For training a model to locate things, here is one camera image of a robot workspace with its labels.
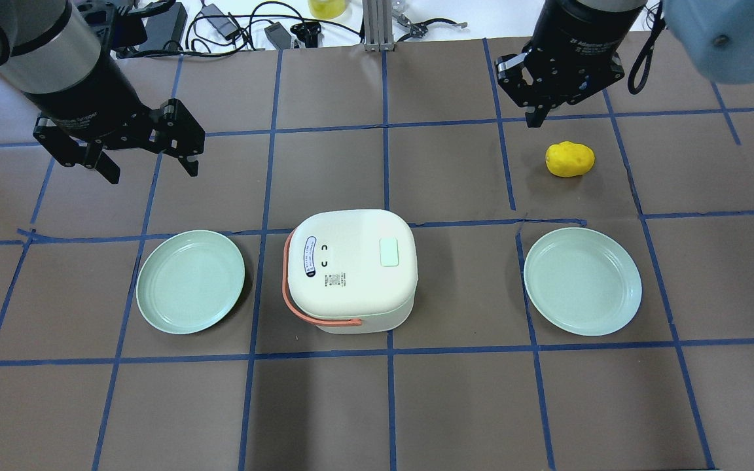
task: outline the plate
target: plate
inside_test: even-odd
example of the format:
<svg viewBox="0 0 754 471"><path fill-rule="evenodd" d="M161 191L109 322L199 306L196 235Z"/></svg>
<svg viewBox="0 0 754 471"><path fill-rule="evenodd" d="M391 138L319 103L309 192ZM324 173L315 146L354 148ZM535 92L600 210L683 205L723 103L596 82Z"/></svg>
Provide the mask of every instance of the plate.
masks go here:
<svg viewBox="0 0 754 471"><path fill-rule="evenodd" d="M529 250L526 292L551 324L572 334L606 335L636 315L641 277L616 241L566 227L542 236Z"/></svg>
<svg viewBox="0 0 754 471"><path fill-rule="evenodd" d="M153 327L191 334L216 324L234 307L243 281L243 256L234 242L210 230L191 230L162 242L147 257L135 301Z"/></svg>

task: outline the plate rim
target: plate rim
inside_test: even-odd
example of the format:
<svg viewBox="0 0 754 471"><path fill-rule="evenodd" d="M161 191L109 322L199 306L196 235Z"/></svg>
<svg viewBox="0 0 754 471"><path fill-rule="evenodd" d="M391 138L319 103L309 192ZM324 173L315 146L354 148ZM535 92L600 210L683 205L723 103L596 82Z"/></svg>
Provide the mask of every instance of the plate rim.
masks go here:
<svg viewBox="0 0 754 471"><path fill-rule="evenodd" d="M544 313L541 307L539 307L536 304L535 298L531 294L532 288L530 287L531 275L529 274L529 266L530 266L529 260L531 258L532 251L534 251L535 248L537 248L538 253L541 253L542 249L545 248L544 245L541 245L541 242L543 241L543 239L549 238L555 233L560 233L560 232L579 232L579 233L592 233L592 234L599 235L599 237L604 238L606 241L610 242L610 248L613 249L613 253L616 254L616 256L621 255L621 256L624 256L626 259L630 260L630 262L632 263L632 267L635 269L635 273L636 273L635 281L637 284L637 296L636 296L637 299L635 302L635 308L632 309L632 312L629 315L629 319L628 319L628 316L626 315L623 316L623 319L625 319L625 322L623 324L620 324L617 327L615 327L616 325L613 324L612 329L603 329L602 331L599 331L599 333L592 333L592 332L584 333L584 331L581 329L572 328L569 325L562 325L562 323L560 323L556 319L553 319L553 317L550 317L550 315L548 315L547 313ZM598 232L597 230L589 229L587 227L562 227L560 229L551 230L551 232L547 232L541 238L537 239L537 241L531 246L528 253L526 254L526 259L524 260L523 276L524 276L524 284L526 284L526 294L528 295L533 306L536 308L537 312L539 312L543 316L543 318L548 320L548 322L551 322L551 324L553 324L554 326L561 328L571 334L583 335L584 337L600 337L602 335L612 334L614 332L621 330L626 325L630 324L632 319L636 317L636 314L638 313L638 310L641 307L641 296L643 296L643 286L641 286L641 272L638 269L638 265L636 265L636 260L634 260L632 256L630 256L630 253L628 253L628 251L621 244L619 244L616 241L616 239L613 239L612 237L610 237L609 235L603 232Z"/></svg>
<svg viewBox="0 0 754 471"><path fill-rule="evenodd" d="M206 320L206 322L201 323L199 325L196 325L192 327L191 329L182 329L182 328L176 328L173 330L166 330L165 328L162 328L158 325L153 324L153 322L149 318L149 314L145 313L145 310L143 307L141 307L141 295L139 291L139 287L141 286L141 280L143 279L144 275L147 274L146 268L147 263L150 262L150 260L153 258L153 256L156 253L159 253L159 250L164 250L165 245L168 244L168 242L173 241L174 239L179 239L183 236L194 236L196 234L213 234L216 236L219 236L221 239L225 239L225 241L228 241L228 244L231 245L231 247L234 248L234 251L229 250L228 253L231 253L234 255L234 259L240 261L240 265L243 266L243 270L240 272L240 286L236 290L236 294L234 295L234 301L230 302L230 306L224 310L222 313L216 313L215 315L211 316L210 319ZM147 259L144 260L144 263L141 265L141 269L138 271L138 275L135 278L135 304L138 306L138 312L141 314L141 316L144 318L144 320L147 322L147 324L150 324L153 326L153 328L158 329L159 331L165 332L167 334L177 334L177 335L183 335L183 334L194 334L197 332L200 332L202 330L206 330L206 328L211 327L214 324L217 324L219 321L221 321L222 318L225 317L228 312L230 312L231 308L234 307L234 304L236 304L237 300L240 298L240 295L243 292L243 286L246 282L246 263L243 259L243 253L240 251L240 248L237 247L237 244L234 244L231 239L227 238L225 235L214 232L213 230L206 230L206 229L195 229L195 230L186 230L186 232L180 232L177 235L173 235L170 238L165 239L161 244L159 244L153 251L147 256Z"/></svg>

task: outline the yellow object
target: yellow object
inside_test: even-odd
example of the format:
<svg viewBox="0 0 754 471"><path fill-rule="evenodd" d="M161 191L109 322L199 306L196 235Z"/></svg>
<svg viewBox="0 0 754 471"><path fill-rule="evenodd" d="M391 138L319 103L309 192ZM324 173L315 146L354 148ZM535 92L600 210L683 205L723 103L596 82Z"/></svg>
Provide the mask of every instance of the yellow object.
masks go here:
<svg viewBox="0 0 754 471"><path fill-rule="evenodd" d="M336 18L345 11L345 0L309 0L310 14L319 19Z"/></svg>
<svg viewBox="0 0 754 471"><path fill-rule="evenodd" d="M545 151L545 166L558 177L583 175L595 165L595 152L587 146L564 141Z"/></svg>

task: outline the qr code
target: qr code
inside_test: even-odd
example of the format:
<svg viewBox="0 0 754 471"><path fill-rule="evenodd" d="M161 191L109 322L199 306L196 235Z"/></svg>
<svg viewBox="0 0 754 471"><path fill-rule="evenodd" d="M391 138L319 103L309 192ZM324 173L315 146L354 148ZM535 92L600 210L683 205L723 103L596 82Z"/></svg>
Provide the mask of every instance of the qr code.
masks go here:
<svg viewBox="0 0 754 471"><path fill-rule="evenodd" d="M325 286L345 286L345 274L334 273L332 275L325 275Z"/></svg>

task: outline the yellow lemon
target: yellow lemon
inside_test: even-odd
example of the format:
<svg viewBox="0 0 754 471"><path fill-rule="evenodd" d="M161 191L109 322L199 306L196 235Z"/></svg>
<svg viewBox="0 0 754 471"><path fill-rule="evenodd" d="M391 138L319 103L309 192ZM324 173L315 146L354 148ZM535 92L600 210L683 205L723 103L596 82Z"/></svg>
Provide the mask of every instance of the yellow lemon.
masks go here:
<svg viewBox="0 0 754 471"><path fill-rule="evenodd" d="M564 141L545 151L545 166L558 177L583 175L595 165L595 152L587 146Z"/></svg>

